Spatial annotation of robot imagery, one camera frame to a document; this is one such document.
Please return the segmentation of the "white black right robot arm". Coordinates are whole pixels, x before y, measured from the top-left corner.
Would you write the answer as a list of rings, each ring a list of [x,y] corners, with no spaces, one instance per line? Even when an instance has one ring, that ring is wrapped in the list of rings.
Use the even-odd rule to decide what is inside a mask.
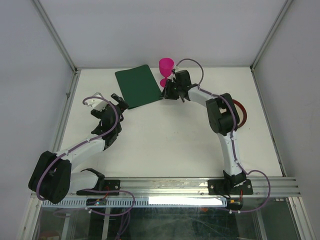
[[[213,94],[192,84],[187,70],[172,71],[162,91],[161,97],[168,100],[190,101],[206,108],[210,128],[217,134],[224,160],[224,184],[226,192],[236,193],[247,180],[247,174],[241,166],[237,146],[237,129],[240,118],[230,94]]]

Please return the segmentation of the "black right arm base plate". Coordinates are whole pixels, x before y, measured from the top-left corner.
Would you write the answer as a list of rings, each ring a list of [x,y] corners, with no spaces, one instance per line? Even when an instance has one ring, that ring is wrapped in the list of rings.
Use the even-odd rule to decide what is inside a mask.
[[[209,195],[253,195],[252,182],[247,179],[240,186],[232,187],[226,179],[209,179],[207,181]]]

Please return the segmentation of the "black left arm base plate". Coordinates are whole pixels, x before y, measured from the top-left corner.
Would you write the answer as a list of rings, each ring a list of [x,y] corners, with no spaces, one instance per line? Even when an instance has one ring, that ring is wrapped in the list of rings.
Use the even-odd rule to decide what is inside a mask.
[[[121,181],[119,179],[104,179],[100,180],[95,187],[89,190],[78,190],[77,196],[119,196],[118,190],[121,188]]]

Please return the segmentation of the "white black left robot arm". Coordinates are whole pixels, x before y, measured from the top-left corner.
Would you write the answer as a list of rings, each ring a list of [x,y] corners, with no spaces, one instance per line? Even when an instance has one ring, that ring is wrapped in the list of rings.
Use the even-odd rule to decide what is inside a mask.
[[[117,103],[106,100],[100,94],[86,97],[82,103],[92,106],[91,115],[99,120],[98,125],[81,142],[58,152],[43,152],[30,177],[28,188],[35,192],[40,201],[57,204],[67,194],[100,194],[113,191],[107,184],[103,173],[92,168],[81,172],[73,170],[95,154],[107,150],[122,131],[123,113],[129,108],[125,100],[113,93],[111,98]]]

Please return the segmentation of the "green placemat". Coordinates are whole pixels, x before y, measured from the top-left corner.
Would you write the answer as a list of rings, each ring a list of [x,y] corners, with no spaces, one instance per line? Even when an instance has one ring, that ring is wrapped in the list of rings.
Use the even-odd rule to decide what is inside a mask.
[[[157,102],[161,99],[161,90],[147,64],[117,71],[115,77],[129,109]]]

